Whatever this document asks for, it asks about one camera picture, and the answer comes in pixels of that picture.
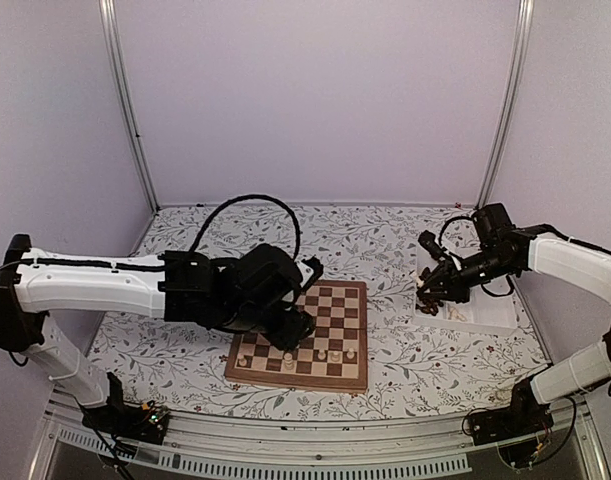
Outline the light queen piece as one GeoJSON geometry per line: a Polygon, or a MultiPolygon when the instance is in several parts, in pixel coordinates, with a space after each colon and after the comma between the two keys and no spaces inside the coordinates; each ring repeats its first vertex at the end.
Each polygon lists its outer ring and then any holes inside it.
{"type": "Polygon", "coordinates": [[[283,369],[291,371],[294,369],[294,359],[291,353],[285,353],[283,356],[283,369]]]}

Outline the wooden chess board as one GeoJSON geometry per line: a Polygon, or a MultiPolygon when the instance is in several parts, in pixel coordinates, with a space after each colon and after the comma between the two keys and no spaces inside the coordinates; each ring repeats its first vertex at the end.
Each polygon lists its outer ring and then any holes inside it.
{"type": "Polygon", "coordinates": [[[315,319],[315,329],[298,348],[283,352],[263,336],[245,333],[233,338],[225,367],[230,382],[315,392],[362,394],[368,388],[367,285],[360,281],[320,280],[297,301],[297,307],[315,319]],[[355,358],[348,360],[353,348],[355,358]],[[325,350],[325,361],[318,351],[325,350]],[[341,351],[335,363],[331,351],[341,351]],[[283,356],[291,353],[294,369],[283,369],[283,356]],[[248,359],[238,366],[238,355],[248,359]]]}

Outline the light king piece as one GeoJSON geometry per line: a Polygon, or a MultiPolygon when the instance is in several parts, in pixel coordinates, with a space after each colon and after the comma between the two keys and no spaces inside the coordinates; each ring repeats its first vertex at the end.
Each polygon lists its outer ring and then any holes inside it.
{"type": "Polygon", "coordinates": [[[425,285],[425,277],[422,273],[418,273],[417,271],[414,271],[411,277],[414,280],[417,289],[420,289],[425,285]]]}

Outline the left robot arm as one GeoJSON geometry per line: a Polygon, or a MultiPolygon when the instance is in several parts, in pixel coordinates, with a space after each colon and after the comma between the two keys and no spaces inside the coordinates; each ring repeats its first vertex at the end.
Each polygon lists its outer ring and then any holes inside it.
{"type": "Polygon", "coordinates": [[[84,357],[52,311],[132,313],[261,333],[276,348],[293,350],[314,328],[296,302],[322,273],[317,258],[297,260],[268,244],[240,258],[183,251],[93,258],[44,251],[17,234],[0,267],[0,349],[34,361],[111,433],[123,434],[134,415],[122,403],[120,382],[84,357]]]}

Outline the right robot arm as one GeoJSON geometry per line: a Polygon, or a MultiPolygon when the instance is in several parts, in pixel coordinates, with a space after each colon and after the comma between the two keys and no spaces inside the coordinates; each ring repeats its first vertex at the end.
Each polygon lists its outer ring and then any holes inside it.
{"type": "Polygon", "coordinates": [[[566,235],[551,224],[519,227],[501,203],[467,215],[478,242],[475,253],[456,254],[442,233],[424,231],[418,244],[435,265],[420,273],[422,305],[466,303],[474,288],[526,275],[522,292],[535,313],[572,315],[554,364],[518,382],[502,427],[522,436],[537,424],[540,406],[611,381],[611,251],[566,235]]]}

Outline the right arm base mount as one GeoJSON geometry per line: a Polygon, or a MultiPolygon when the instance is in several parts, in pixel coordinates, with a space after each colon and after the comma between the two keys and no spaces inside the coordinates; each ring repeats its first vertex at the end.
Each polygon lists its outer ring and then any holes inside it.
{"type": "Polygon", "coordinates": [[[524,413],[509,406],[470,410],[461,431],[475,446],[495,444],[501,461],[514,470],[531,468],[550,445],[553,417],[548,407],[524,413]]]}

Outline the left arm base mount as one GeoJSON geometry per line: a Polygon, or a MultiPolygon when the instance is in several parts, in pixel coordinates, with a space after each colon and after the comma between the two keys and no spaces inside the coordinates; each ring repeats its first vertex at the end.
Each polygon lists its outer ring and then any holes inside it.
{"type": "Polygon", "coordinates": [[[154,445],[163,444],[170,420],[170,410],[154,401],[139,406],[83,407],[82,413],[83,425],[90,429],[154,445]]]}

